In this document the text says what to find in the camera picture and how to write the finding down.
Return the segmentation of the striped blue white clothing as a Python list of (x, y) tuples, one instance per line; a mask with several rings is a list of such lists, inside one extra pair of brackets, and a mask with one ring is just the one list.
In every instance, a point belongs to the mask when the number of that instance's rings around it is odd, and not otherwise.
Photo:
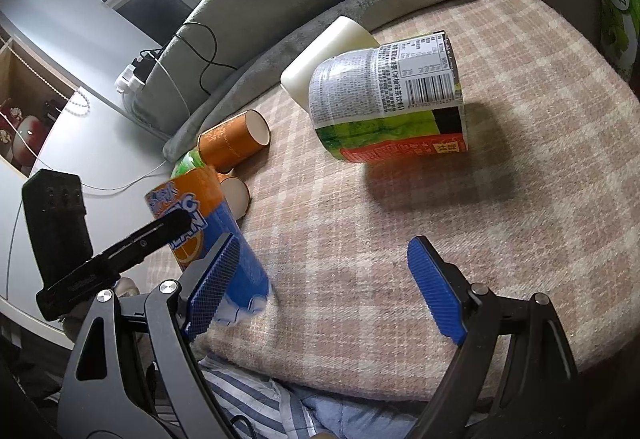
[(205, 355), (198, 368), (226, 419), (242, 438), (403, 438), (425, 404), (327, 393), (242, 369)]

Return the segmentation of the red white vase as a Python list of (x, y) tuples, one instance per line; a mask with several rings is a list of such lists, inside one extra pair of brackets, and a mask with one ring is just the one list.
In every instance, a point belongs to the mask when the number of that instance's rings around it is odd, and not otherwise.
[(28, 177), (49, 128), (37, 116), (25, 114), (11, 98), (1, 103), (0, 124), (1, 157)]

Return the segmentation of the white power plug adapter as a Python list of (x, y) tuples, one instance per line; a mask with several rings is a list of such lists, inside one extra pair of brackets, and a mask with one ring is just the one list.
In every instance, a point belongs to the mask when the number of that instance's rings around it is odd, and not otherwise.
[(144, 82), (136, 76), (135, 71), (134, 64), (129, 64), (116, 78), (114, 87), (119, 94), (134, 93), (144, 87)]

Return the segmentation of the green carton box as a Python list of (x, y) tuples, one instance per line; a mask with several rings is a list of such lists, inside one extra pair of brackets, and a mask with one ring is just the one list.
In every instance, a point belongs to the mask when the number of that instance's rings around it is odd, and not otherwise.
[(639, 0), (600, 0), (600, 47), (629, 84), (639, 65)]

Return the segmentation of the black power adapter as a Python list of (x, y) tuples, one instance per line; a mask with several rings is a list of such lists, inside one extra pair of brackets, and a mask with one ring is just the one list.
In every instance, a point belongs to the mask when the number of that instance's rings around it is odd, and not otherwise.
[(162, 49), (145, 49), (139, 52), (137, 58), (135, 58), (131, 65), (134, 66), (134, 76), (140, 81), (145, 82), (151, 74), (156, 60), (162, 54)]

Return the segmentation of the orange paper cup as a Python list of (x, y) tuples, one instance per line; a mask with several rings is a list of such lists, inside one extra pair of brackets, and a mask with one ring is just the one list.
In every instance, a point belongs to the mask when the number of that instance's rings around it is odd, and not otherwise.
[(231, 174), (218, 173), (217, 177), (233, 218), (241, 220), (250, 207), (250, 190), (243, 180)]
[(246, 110), (201, 133), (196, 148), (206, 165), (225, 172), (262, 151), (270, 141), (270, 128), (262, 114)]

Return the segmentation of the blue orange Arctic Ocean cup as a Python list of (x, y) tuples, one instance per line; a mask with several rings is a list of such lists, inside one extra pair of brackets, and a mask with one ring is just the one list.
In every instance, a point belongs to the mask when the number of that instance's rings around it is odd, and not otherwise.
[(233, 218), (212, 167), (193, 169), (145, 194), (154, 218), (181, 208), (191, 228), (169, 244), (182, 271), (206, 271), (186, 304), (186, 333), (210, 323), (233, 326), (264, 311), (271, 286), (262, 264)]

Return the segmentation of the green plastic cup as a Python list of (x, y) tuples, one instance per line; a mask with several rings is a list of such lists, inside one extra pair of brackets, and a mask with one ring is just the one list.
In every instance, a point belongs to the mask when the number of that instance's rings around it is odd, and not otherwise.
[(171, 171), (171, 178), (180, 177), (193, 169), (203, 168), (205, 166), (206, 164), (203, 162), (198, 149), (192, 148), (192, 150), (182, 156), (179, 162), (176, 162), (176, 165)]

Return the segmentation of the orange paper cup front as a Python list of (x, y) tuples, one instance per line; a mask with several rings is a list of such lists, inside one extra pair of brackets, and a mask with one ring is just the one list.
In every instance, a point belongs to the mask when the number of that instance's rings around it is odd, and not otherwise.
[(218, 173), (217, 177), (233, 218), (241, 220), (250, 207), (250, 190), (243, 180), (231, 174)]

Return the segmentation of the dark bottle on shelf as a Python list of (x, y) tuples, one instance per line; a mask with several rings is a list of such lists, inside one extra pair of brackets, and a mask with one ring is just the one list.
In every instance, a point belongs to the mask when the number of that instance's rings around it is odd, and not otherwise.
[(43, 103), (43, 119), (49, 125), (53, 125), (58, 120), (58, 116), (64, 110), (64, 104), (58, 100), (47, 100)]

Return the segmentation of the orange paper cup rear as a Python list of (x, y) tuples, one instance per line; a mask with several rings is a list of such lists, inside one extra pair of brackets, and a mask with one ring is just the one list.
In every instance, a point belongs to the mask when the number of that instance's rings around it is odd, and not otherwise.
[(262, 151), (270, 141), (270, 128), (262, 114), (246, 110), (201, 133), (196, 148), (206, 165), (225, 172)]

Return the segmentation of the green orange labelled cup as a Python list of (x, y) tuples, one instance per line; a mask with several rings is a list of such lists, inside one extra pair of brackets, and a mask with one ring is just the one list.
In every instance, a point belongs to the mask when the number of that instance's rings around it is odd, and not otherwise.
[(312, 74), (308, 103), (318, 139), (344, 162), (468, 151), (457, 62), (443, 30), (329, 58)]

